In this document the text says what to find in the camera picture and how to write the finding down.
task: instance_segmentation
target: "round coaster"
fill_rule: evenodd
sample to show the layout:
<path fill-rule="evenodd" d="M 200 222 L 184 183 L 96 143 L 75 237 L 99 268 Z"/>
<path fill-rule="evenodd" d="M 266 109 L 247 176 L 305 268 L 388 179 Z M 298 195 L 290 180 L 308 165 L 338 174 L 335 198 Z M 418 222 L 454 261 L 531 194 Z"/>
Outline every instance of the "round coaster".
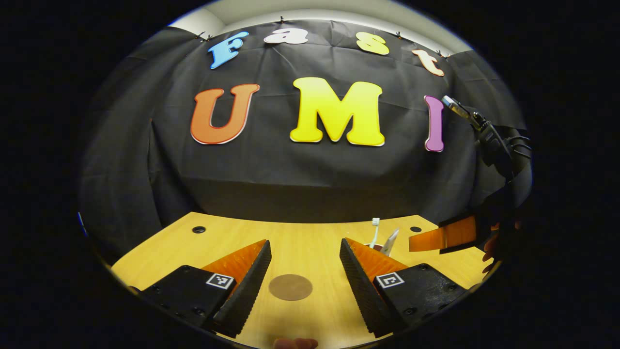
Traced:
<path fill-rule="evenodd" d="M 269 283 L 269 291 L 275 297 L 285 301 L 298 301 L 312 293 L 312 283 L 303 276 L 284 274 Z"/>

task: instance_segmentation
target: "letter m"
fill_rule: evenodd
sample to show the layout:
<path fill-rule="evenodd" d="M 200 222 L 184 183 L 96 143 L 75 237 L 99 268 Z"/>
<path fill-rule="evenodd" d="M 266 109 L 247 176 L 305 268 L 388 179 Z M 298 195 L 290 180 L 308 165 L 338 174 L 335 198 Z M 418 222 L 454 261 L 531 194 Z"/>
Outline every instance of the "letter m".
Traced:
<path fill-rule="evenodd" d="M 318 142 L 323 132 L 317 129 L 317 114 L 329 138 L 338 142 L 351 118 L 353 127 L 347 133 L 352 144 L 380 147 L 385 137 L 379 129 L 379 95 L 383 90 L 371 83 L 351 85 L 342 101 L 325 79 L 300 78 L 293 86 L 301 91 L 297 128 L 290 133 L 294 142 Z"/>

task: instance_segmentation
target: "blue letter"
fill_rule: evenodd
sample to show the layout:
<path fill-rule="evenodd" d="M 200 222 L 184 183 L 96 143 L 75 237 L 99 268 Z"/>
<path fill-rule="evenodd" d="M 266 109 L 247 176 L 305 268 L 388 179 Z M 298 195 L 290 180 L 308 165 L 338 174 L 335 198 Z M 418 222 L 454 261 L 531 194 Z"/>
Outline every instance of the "blue letter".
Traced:
<path fill-rule="evenodd" d="M 213 64 L 211 65 L 211 69 L 219 67 L 238 55 L 239 52 L 231 51 L 231 48 L 241 47 L 241 45 L 243 45 L 243 41 L 239 38 L 246 37 L 248 35 L 250 35 L 250 33 L 241 32 L 209 48 L 209 52 L 213 52 Z"/>

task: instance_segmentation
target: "black fabric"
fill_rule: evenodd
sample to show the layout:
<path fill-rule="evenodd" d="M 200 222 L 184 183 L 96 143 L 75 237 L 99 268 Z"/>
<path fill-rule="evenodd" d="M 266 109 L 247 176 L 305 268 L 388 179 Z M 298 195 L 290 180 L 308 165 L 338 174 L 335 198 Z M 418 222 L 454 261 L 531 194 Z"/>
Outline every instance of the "black fabric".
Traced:
<path fill-rule="evenodd" d="M 274 30 L 308 30 L 308 42 L 269 45 Z M 210 69 L 207 50 L 241 31 L 239 54 Z M 380 35 L 390 52 L 366 52 L 357 32 Z M 84 127 L 81 213 L 90 234 L 121 256 L 190 211 L 279 222 L 351 222 L 419 214 L 441 222 L 479 205 L 505 183 L 482 163 L 469 124 L 443 112 L 441 153 L 428 152 L 424 95 L 473 105 L 492 123 L 523 130 L 505 85 L 474 52 L 448 59 L 394 34 L 327 20 L 256 25 L 212 38 L 168 27 L 138 47 L 95 96 Z M 428 72 L 411 50 L 438 60 L 443 77 Z M 345 137 L 294 143 L 297 78 L 324 78 L 340 99 L 356 81 L 383 89 L 379 97 L 382 147 L 356 146 Z M 233 103 L 230 89 L 255 83 L 244 131 L 232 142 L 202 145 L 190 135 L 194 97 L 224 89 L 213 111 L 222 126 Z M 345 133 L 351 129 L 349 123 Z"/>

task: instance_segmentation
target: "table surface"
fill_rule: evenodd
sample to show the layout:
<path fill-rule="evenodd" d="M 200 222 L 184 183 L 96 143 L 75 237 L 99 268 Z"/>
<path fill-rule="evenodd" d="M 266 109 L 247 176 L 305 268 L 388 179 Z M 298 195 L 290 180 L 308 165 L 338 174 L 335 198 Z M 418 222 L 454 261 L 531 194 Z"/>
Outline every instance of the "table surface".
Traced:
<path fill-rule="evenodd" d="M 206 231 L 193 233 L 203 226 Z M 437 226 L 419 215 L 382 219 L 377 243 L 396 228 L 399 236 L 391 257 L 407 266 L 428 263 L 464 288 L 482 281 L 484 253 L 475 247 L 439 254 L 439 250 L 409 252 L 409 239 L 419 227 L 424 233 Z M 271 244 L 272 261 L 252 312 L 235 342 L 271 349 L 276 338 L 314 338 L 319 348 L 345 348 L 373 342 L 355 302 L 339 257 L 344 237 L 370 243 L 370 221 L 296 224 L 231 219 L 191 212 L 123 256 L 112 271 L 127 285 L 144 290 L 181 265 L 202 268 L 264 238 Z M 312 293 L 299 301 L 284 301 L 269 292 L 269 282 L 283 274 L 298 274 L 312 282 Z"/>

